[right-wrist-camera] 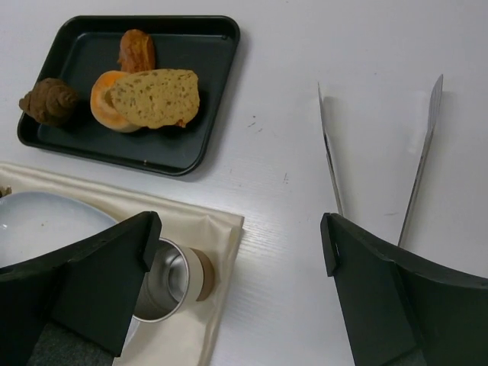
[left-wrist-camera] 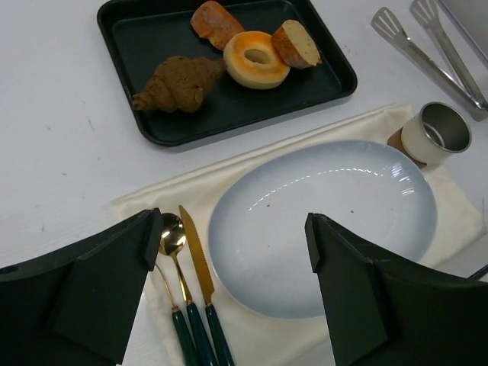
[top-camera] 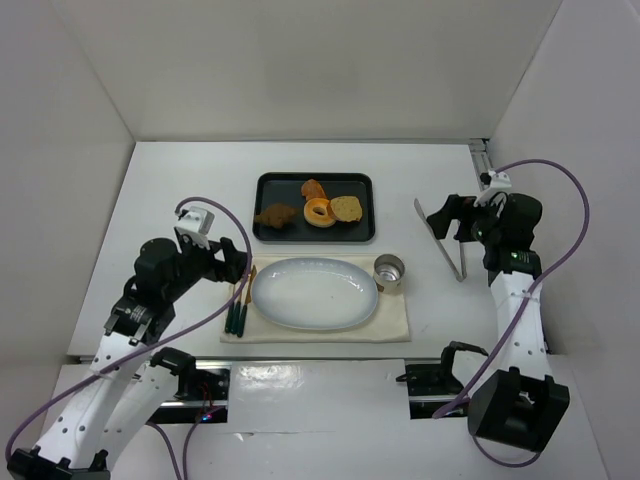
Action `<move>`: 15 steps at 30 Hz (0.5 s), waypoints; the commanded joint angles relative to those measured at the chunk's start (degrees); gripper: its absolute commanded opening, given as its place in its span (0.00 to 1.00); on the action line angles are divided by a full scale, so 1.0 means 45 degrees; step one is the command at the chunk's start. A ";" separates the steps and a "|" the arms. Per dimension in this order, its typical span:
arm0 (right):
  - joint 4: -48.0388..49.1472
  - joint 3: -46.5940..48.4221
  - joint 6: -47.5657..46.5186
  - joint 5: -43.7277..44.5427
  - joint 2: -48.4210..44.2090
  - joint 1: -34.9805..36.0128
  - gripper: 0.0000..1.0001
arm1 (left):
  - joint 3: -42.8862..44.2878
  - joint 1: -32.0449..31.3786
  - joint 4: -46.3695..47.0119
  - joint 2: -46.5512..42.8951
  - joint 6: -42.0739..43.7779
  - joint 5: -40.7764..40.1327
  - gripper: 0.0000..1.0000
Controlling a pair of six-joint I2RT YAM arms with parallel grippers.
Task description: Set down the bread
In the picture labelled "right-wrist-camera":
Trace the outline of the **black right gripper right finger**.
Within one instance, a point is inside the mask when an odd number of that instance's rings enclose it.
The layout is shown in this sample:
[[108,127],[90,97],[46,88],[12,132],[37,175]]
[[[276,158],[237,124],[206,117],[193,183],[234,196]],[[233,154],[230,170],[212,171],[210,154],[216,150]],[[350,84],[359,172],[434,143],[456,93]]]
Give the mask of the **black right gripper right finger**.
[[390,244],[337,213],[320,223],[356,365],[485,365],[487,280]]

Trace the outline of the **sliced seeded bread loaf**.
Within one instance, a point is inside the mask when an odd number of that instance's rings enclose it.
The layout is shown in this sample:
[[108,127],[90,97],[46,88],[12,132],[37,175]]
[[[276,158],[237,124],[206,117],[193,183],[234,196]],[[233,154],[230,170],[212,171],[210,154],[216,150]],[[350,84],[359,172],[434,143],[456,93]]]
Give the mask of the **sliced seeded bread loaf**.
[[185,127],[199,111],[198,81],[189,69],[155,69],[119,78],[110,95],[114,109],[131,124]]

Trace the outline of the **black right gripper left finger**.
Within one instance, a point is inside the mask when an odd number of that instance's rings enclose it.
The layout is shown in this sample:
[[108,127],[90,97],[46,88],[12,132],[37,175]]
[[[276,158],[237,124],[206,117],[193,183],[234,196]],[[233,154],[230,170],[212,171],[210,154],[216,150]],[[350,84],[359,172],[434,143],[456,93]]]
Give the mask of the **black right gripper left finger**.
[[121,355],[162,223],[139,213],[1,269],[3,365],[111,365]]

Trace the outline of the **steel serving tongs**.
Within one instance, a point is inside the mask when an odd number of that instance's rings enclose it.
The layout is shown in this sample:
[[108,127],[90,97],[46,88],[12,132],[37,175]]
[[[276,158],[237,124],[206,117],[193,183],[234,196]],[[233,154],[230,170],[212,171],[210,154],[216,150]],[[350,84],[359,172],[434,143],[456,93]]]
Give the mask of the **steel serving tongs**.
[[[397,246],[400,248],[404,248],[406,246],[408,231],[413,218],[417,197],[419,195],[419,188],[425,170],[425,165],[432,145],[435,127],[439,120],[439,114],[441,110],[441,99],[443,93],[443,84],[444,84],[444,75],[441,74],[437,78],[434,86],[432,87],[431,94],[429,97],[429,110],[428,110],[427,129],[425,132],[425,139],[419,157],[419,164],[416,169],[416,176],[413,181],[413,187],[411,190],[411,194],[409,196],[409,202],[403,218],[402,228],[397,242]],[[344,216],[340,190],[337,182],[336,172],[333,164],[332,152],[329,143],[328,131],[326,127],[326,109],[324,106],[324,97],[321,92],[319,83],[317,83],[317,94],[319,100],[319,113],[320,113],[321,124],[322,124],[322,134],[323,134],[323,140],[324,140],[325,150],[326,150],[326,161],[329,169],[329,176],[331,179],[332,190],[335,197],[337,212],[340,216]]]

